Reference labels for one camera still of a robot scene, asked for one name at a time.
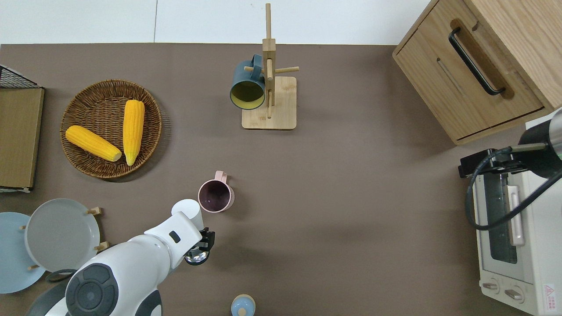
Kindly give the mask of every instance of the mug tree stand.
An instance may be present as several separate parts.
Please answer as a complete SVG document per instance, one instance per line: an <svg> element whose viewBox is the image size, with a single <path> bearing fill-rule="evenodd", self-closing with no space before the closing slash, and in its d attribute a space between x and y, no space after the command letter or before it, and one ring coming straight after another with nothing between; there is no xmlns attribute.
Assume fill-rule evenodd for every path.
<svg viewBox="0 0 562 316"><path fill-rule="evenodd" d="M298 67L275 68L275 39L271 38L271 5L265 5L267 38L262 41L265 102L254 110L242 110L245 129L290 130L297 127L297 78L275 76L298 71Z"/></svg>

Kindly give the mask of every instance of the oven door handle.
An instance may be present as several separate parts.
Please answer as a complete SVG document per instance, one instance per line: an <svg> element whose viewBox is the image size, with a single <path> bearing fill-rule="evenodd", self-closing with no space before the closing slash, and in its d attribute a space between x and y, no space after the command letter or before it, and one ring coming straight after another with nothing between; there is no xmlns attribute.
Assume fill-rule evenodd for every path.
<svg viewBox="0 0 562 316"><path fill-rule="evenodd" d="M513 211L519 205L519 187L507 186L507 195L509 202L509 211ZM523 224L521 222L521 213L517 214L509 221L509 241L512 246L525 245L523 236Z"/></svg>

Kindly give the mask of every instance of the wicker basket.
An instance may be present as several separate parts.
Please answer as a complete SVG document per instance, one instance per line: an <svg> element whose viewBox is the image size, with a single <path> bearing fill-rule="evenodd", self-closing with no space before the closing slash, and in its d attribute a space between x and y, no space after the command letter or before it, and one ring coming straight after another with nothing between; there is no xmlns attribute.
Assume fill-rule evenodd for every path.
<svg viewBox="0 0 562 316"><path fill-rule="evenodd" d="M123 116L127 100L144 103L144 127L141 150L135 163L127 166L125 155L110 162L70 143L66 129L83 126L123 151ZM60 137L62 150L70 163L92 177L113 179L137 170L152 155L162 132L162 116L152 95L136 83L107 80L95 83L78 93L62 115Z"/></svg>

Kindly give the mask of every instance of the yellow corn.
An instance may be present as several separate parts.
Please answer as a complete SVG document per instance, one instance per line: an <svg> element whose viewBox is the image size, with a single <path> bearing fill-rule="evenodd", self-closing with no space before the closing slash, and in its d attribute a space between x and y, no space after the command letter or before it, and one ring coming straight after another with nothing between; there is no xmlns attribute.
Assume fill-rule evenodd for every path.
<svg viewBox="0 0 562 316"><path fill-rule="evenodd" d="M125 117L123 118L123 153L125 153L129 166L135 163L141 149L143 125L144 103L128 100L125 104Z"/></svg>
<svg viewBox="0 0 562 316"><path fill-rule="evenodd" d="M78 125L72 125L65 132L69 142L92 154L111 162L121 158L121 151L102 137Z"/></svg>

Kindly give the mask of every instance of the black drawer handle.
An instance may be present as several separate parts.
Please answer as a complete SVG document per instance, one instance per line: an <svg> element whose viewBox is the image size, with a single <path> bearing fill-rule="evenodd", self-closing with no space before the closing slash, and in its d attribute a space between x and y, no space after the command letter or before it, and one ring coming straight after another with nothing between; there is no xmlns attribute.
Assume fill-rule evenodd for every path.
<svg viewBox="0 0 562 316"><path fill-rule="evenodd" d="M460 43L455 38L455 34L460 32L460 30L461 30L461 28L458 27L458 28L454 29L451 32L451 34L449 34L449 42L451 43L453 48L456 50L457 54L459 54L460 58L464 61L464 64L468 67L468 69L474 75L476 80L478 80L478 82L480 83L480 85L482 86L484 91L486 91L489 95L495 96L496 94L500 94L503 91L505 91L505 88L501 88L499 90L495 90L494 88L492 88L490 83L486 80L486 78L484 78L484 75L482 75L482 73L480 72L480 70L478 70L478 68L476 67L474 62L466 54L466 52L464 51L464 49L462 48Z"/></svg>

